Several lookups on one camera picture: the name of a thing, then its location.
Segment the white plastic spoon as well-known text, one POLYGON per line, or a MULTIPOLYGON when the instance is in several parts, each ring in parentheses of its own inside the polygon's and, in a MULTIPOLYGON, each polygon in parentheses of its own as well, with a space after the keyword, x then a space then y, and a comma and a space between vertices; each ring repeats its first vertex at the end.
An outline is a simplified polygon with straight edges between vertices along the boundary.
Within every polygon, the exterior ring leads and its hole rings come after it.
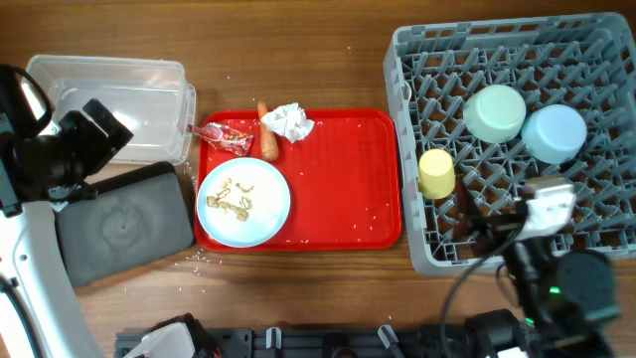
POLYGON ((403 91, 403 100, 406 103, 410 103, 411 102, 411 98, 412 98, 412 86, 408 81, 404 82, 404 85, 402 87, 402 91, 403 91))

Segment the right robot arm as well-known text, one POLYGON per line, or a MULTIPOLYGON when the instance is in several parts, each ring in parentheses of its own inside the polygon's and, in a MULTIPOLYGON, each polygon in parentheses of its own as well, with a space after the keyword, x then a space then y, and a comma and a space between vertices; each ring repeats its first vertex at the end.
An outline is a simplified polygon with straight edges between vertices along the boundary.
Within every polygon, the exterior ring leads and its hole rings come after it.
POLYGON ((574 186, 560 176, 528 180, 512 214, 484 216, 463 181, 455 184, 460 220, 452 235, 474 240, 477 262, 466 268, 447 293, 440 318, 445 320, 464 280, 494 257, 503 260, 526 315, 518 320, 508 309, 465 320, 461 347, 450 347, 446 326, 439 326, 447 357, 610 357, 603 327, 621 308, 615 298, 610 259, 594 250, 556 256, 553 237, 572 216, 574 186))

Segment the yellow cup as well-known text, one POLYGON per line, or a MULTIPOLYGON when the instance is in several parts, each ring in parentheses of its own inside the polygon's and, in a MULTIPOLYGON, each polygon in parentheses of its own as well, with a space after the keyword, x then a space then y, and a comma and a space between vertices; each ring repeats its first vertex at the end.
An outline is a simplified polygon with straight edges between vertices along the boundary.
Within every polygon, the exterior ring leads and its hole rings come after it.
POLYGON ((425 151, 418 162, 419 189, 427 199, 443 199, 455 188, 455 171, 451 155, 442 149, 425 151))

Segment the light blue plate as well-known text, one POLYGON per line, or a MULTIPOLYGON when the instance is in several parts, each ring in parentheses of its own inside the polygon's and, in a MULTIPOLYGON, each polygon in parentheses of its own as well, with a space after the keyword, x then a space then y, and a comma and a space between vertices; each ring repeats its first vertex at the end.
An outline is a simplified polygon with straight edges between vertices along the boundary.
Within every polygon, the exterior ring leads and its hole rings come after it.
POLYGON ((247 249, 272 239, 283 227, 291 209, 291 193, 286 179, 271 164, 256 158, 237 158, 214 168, 203 180, 197 193, 198 223, 212 241, 225 247, 247 249), (253 208, 245 222, 233 213, 209 208, 206 197, 226 178, 255 187, 253 208))

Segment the red snack wrapper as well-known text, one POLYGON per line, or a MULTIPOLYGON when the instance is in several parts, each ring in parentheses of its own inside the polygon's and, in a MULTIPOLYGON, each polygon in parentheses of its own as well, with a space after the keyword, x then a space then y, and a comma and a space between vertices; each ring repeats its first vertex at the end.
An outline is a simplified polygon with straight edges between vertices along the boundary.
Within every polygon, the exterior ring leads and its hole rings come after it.
POLYGON ((210 122, 204 126, 190 124, 188 130, 216 149, 230 152, 240 157, 247 156, 254 143, 253 135, 217 122, 210 122))

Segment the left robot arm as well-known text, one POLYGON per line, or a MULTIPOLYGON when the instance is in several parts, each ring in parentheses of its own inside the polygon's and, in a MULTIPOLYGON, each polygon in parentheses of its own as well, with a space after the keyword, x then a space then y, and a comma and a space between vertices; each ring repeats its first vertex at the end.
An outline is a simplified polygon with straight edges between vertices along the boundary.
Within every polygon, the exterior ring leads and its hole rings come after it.
POLYGON ((96 98, 69 111, 55 134, 54 109, 35 116, 24 69, 1 67, 1 333, 14 357, 100 357, 66 272, 54 205, 92 200, 86 183, 133 137, 96 98))

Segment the orange carrot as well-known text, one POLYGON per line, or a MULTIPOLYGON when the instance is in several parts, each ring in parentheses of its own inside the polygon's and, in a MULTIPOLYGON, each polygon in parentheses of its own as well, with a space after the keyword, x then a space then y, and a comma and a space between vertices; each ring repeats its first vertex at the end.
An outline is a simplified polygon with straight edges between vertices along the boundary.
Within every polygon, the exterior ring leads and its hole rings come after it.
POLYGON ((279 149, 274 133, 267 128, 263 121, 264 116, 267 114, 267 106, 262 100, 257 103, 257 112, 259 116, 260 127, 261 157, 265 161, 273 162, 279 156, 279 149))

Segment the white tissue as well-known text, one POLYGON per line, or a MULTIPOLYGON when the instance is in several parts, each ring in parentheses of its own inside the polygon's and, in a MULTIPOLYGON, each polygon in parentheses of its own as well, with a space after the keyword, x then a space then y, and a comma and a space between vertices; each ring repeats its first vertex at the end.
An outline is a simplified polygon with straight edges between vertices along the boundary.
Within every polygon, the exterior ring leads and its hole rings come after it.
POLYGON ((268 130, 285 137, 290 143, 304 140, 315 125, 297 102, 284 104, 267 112, 261 121, 268 130))

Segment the light blue bowl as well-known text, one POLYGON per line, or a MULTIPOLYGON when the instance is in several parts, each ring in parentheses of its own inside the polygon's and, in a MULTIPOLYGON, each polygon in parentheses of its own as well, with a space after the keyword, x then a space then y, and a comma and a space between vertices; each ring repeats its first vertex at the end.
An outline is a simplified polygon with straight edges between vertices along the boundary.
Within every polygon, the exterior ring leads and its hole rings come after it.
POLYGON ((573 159, 587 136, 587 127, 577 110, 552 104, 533 112, 522 125, 521 138, 539 161, 563 164, 573 159))

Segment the green bowl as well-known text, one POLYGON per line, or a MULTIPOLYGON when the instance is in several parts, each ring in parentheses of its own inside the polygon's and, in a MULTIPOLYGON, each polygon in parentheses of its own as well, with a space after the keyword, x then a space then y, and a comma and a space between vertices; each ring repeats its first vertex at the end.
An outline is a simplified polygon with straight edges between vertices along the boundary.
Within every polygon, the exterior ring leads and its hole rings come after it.
POLYGON ((479 90, 463 107, 463 120, 468 131, 481 141, 495 144, 513 139, 520 132, 526 115, 521 94, 504 85, 479 90))

